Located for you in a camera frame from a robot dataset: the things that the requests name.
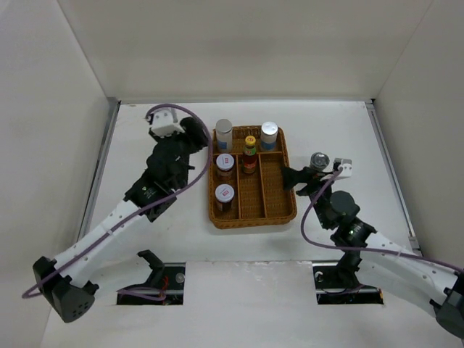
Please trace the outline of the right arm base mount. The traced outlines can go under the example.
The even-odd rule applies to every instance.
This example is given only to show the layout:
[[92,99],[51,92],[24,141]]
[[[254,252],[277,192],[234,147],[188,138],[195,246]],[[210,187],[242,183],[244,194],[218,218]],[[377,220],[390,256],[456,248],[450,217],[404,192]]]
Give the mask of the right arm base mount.
[[356,276],[359,252],[347,252],[340,260],[314,262],[312,273],[319,305],[382,305],[378,288],[361,284]]

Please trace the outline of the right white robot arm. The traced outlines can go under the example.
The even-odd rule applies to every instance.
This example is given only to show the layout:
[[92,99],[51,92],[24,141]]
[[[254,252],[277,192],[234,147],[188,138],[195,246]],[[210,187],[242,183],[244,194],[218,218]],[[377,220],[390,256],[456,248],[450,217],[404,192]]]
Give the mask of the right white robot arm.
[[409,252],[359,219],[360,207],[352,195],[331,188],[335,180],[351,176],[349,164],[340,163],[327,173],[311,167],[282,167],[281,172],[284,190],[304,184],[297,195],[308,197],[307,210],[315,211],[322,228],[333,231],[328,248],[344,253],[336,269],[341,285],[360,282],[387,291],[463,338],[463,269]]

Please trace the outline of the silver-lid salt shaker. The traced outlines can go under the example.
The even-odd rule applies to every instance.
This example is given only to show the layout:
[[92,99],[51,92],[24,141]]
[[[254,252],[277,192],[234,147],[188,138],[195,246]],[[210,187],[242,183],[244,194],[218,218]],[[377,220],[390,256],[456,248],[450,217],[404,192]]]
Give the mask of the silver-lid salt shaker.
[[260,131],[260,148],[264,152],[273,151],[276,148],[278,126],[271,121],[264,122]]
[[220,119],[215,127],[216,144],[220,153],[230,153],[233,148],[233,126],[230,120]]

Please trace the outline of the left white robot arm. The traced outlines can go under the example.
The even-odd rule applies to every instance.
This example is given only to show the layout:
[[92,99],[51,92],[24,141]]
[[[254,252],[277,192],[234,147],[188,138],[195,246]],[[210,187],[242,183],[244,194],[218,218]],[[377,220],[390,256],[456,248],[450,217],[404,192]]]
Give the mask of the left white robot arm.
[[174,132],[155,140],[147,168],[116,208],[72,247],[33,264],[39,294],[64,323],[81,318],[94,304],[101,285],[92,276],[122,246],[125,233],[140,220],[154,222],[191,187],[190,156],[210,144],[201,130]]

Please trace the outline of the black-cap white sauce bottle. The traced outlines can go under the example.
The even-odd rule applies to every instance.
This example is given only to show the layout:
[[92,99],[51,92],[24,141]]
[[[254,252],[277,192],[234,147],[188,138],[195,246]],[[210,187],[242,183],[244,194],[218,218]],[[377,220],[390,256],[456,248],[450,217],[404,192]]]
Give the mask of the black-cap white sauce bottle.
[[189,154],[194,154],[208,146],[208,137],[202,124],[194,117],[185,117],[180,121],[183,129],[181,141]]

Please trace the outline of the red sauce bottle yellow cap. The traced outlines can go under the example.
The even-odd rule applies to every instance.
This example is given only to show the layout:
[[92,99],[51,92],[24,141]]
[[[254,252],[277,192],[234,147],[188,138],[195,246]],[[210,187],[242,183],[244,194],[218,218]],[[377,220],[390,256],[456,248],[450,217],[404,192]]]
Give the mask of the red sauce bottle yellow cap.
[[247,136],[244,141],[244,150],[242,154],[242,168],[245,173],[251,174],[256,170],[256,166],[256,138],[254,136]]

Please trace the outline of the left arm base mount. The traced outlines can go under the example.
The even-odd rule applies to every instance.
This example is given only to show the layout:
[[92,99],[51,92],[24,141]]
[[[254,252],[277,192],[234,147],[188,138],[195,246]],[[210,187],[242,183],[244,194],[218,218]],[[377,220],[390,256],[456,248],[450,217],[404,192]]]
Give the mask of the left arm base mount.
[[144,282],[134,283],[117,294],[116,305],[182,305],[186,264],[165,263],[152,251],[140,251],[138,257],[149,266]]

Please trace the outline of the white-lid jar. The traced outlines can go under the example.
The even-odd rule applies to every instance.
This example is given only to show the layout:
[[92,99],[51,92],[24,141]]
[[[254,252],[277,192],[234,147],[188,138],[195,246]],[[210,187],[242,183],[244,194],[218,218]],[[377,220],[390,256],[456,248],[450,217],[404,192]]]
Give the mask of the white-lid jar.
[[229,184],[220,184],[215,189],[216,206],[221,212],[227,212],[231,209],[234,197],[234,188]]
[[216,159],[216,173],[217,177],[222,181],[231,179],[233,174],[233,167],[235,159],[232,155],[224,153],[220,154]]

